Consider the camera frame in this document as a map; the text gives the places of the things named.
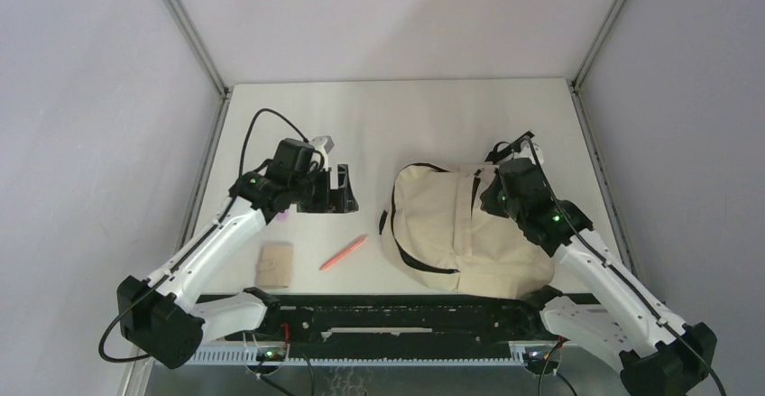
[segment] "black strap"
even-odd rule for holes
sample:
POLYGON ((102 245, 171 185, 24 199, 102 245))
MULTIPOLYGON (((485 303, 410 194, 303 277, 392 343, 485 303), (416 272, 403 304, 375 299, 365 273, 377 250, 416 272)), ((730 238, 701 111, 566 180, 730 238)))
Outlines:
POLYGON ((383 211, 382 216, 380 216, 380 224, 377 226, 380 228, 378 231, 379 235, 383 234, 383 229, 385 228, 385 221, 388 220, 388 211, 383 211))
POLYGON ((502 159, 510 155, 511 153, 512 153, 512 145, 510 145, 509 142, 501 141, 501 142, 498 142, 492 148, 492 150, 489 152, 488 155, 486 155, 486 160, 484 160, 484 162, 497 164, 500 161, 502 161, 502 159), (500 145, 503 145, 503 144, 506 146, 500 151, 500 145))
POLYGON ((473 174, 473 189, 470 191, 470 214, 473 214, 473 206, 475 205, 475 195, 478 194, 478 186, 481 184, 481 170, 476 170, 473 174))
MULTIPOLYGON (((430 163, 413 163, 409 166, 425 166, 429 167, 432 170, 436 172, 448 172, 448 170, 444 168, 439 168, 439 166, 436 166, 434 164, 430 163)), ((388 212, 385 211, 382 213, 382 217, 387 217, 388 212)), ((396 247, 399 249, 399 255, 401 256, 401 260, 411 268, 415 270, 420 270, 421 272, 434 272, 438 274, 454 274, 456 272, 459 272, 459 270, 456 269, 444 269, 444 268, 438 268, 434 267, 432 265, 428 265, 422 261, 419 261, 414 258, 414 256, 408 254, 403 247, 401 247, 401 244, 399 244, 399 240, 396 239, 396 232, 393 230, 393 218, 396 217, 396 183, 393 182, 393 192, 391 193, 391 236, 393 237, 393 242, 396 243, 396 247)), ((380 223, 380 234, 383 233, 383 227, 385 226, 385 223, 383 222, 383 219, 381 218, 380 223)))

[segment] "bag strap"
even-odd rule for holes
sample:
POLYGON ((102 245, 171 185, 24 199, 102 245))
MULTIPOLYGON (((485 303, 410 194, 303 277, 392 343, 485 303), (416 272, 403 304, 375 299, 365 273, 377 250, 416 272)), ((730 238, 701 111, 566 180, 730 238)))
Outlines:
POLYGON ((498 142, 492 148, 489 154, 486 156, 486 160, 484 160, 484 162, 490 162, 491 164, 498 164, 500 161, 506 159, 507 156, 509 156, 513 152, 519 152, 521 150, 521 142, 526 137, 529 137, 529 138, 534 137, 534 133, 532 133, 531 130, 529 130, 528 132, 522 134, 521 137, 519 137, 512 143, 505 142, 505 141, 498 142), (507 146, 505 146, 504 148, 500 150, 500 146, 503 144, 507 146))
POLYGON ((488 162, 488 163, 491 163, 491 164, 497 164, 500 161, 502 161, 502 159, 504 159, 505 157, 510 155, 511 153, 512 153, 512 147, 510 146, 510 143, 509 142, 505 142, 505 141, 501 141, 501 142, 498 142, 492 148, 492 150, 489 152, 488 155, 486 155, 486 159, 484 160, 484 162, 488 162), (507 145, 507 146, 505 146, 500 151, 500 145, 503 145, 503 144, 507 145))

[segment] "purple object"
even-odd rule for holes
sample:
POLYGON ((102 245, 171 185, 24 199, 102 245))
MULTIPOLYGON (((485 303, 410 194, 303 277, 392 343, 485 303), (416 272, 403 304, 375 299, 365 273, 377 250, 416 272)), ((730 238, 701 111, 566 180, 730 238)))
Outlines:
POLYGON ((287 217, 289 216, 290 216, 290 209, 287 208, 284 211, 277 214, 276 219, 279 220, 280 222, 283 222, 284 220, 287 220, 287 217))

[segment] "white wall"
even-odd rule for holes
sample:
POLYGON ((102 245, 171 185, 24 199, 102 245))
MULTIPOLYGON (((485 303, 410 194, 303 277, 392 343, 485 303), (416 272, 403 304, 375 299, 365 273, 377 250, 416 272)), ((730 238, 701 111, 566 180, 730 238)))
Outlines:
POLYGON ((183 0, 227 84, 573 78, 613 0, 183 0))
POLYGON ((764 83, 765 0, 631 0, 585 83, 635 257, 729 394, 763 387, 764 83))
POLYGON ((0 0, 0 70, 0 388, 115 394, 98 338, 176 245, 217 96, 161 0, 0 0))

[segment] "metal frame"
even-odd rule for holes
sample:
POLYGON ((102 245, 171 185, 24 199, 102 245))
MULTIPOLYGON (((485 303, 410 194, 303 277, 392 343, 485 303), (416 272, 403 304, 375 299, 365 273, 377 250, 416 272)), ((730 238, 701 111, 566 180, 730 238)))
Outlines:
POLYGON ((168 11, 170 11, 172 20, 178 25, 178 29, 180 29, 180 32, 183 34, 183 38, 186 39, 191 51, 194 52, 194 56, 197 58, 197 61, 199 61, 199 65, 205 71, 205 74, 207 74, 207 77, 210 79, 210 82, 215 87, 217 93, 221 97, 225 97, 227 93, 226 84, 224 83, 223 78, 221 78, 220 73, 217 71, 215 63, 213 62, 210 53, 207 51, 205 43, 203 43, 202 39, 199 37, 197 28, 189 18, 189 13, 186 12, 183 3, 180 0, 163 1, 165 5, 167 5, 168 11))
MULTIPOLYGON (((628 0, 613 0, 613 3, 604 18, 590 48, 588 49, 581 66, 576 73, 576 76, 569 82, 569 89, 571 91, 571 98, 576 108, 576 114, 579 119, 580 127, 585 136, 585 142, 587 150, 590 152, 590 158, 595 170, 595 176, 600 186, 601 193, 603 194, 606 209, 608 211, 609 219, 612 222, 612 228, 615 233, 616 242, 622 255, 626 257, 628 265, 633 272, 637 274, 634 260, 632 259, 631 249, 629 246, 629 239, 622 225, 621 218, 616 209, 614 203, 613 194, 609 187, 609 181, 607 179, 606 170, 603 160, 600 156, 598 144, 595 139, 592 128, 590 127, 589 120, 586 115, 586 108, 583 106, 581 100, 581 88, 585 83, 586 77, 595 64, 598 55, 602 51, 606 44, 609 35, 611 34, 613 27, 622 14, 624 6, 628 0)), ((207 180, 209 179, 210 170, 212 169, 213 158, 217 149, 220 134, 223 130, 223 123, 226 118, 226 112, 231 99, 231 90, 226 86, 225 81, 218 72, 215 62, 210 56, 204 42, 198 34, 198 31, 191 21, 186 8, 180 0, 163 0, 171 14, 171 17, 178 25, 178 28, 186 40, 187 44, 191 48, 195 58, 199 63, 199 66, 204 70, 210 83, 213 85, 215 91, 220 95, 221 101, 217 106, 217 114, 211 133, 207 141, 207 149, 205 152, 204 160, 202 161, 198 176, 196 177, 195 187, 192 192, 192 196, 189 200, 186 215, 184 217, 183 227, 180 233, 179 245, 182 245, 188 240, 189 236, 193 234, 194 227, 197 222, 199 209, 201 207, 202 197, 204 196, 207 180)), ((511 350, 517 349, 511 344, 511 350)), ((138 349, 134 347, 133 354, 137 354, 138 349)), ((122 384, 119 388, 119 393, 123 396, 140 396, 146 391, 148 385, 149 376, 152 371, 154 361, 148 359, 141 362, 135 362, 128 364, 124 370, 124 376, 122 384)), ((452 363, 453 365, 461 365, 463 363, 452 363)), ((465 364, 477 365, 478 362, 468 362, 465 364)))
POLYGON ((619 20, 619 16, 622 15, 622 11, 624 10, 624 6, 626 4, 627 0, 613 0, 613 3, 611 3, 611 8, 609 8, 608 13, 606 14, 605 19, 600 26, 600 29, 598 29, 598 32, 595 35, 589 50, 587 50, 585 59, 582 61, 582 65, 579 66, 579 71, 576 72, 576 76, 573 80, 575 93, 579 94, 582 85, 585 83, 587 74, 589 74, 590 69, 592 69, 593 64, 595 63, 595 60, 597 60, 598 55, 603 50, 603 46, 608 40, 608 36, 611 35, 611 31, 616 25, 616 22, 619 20))

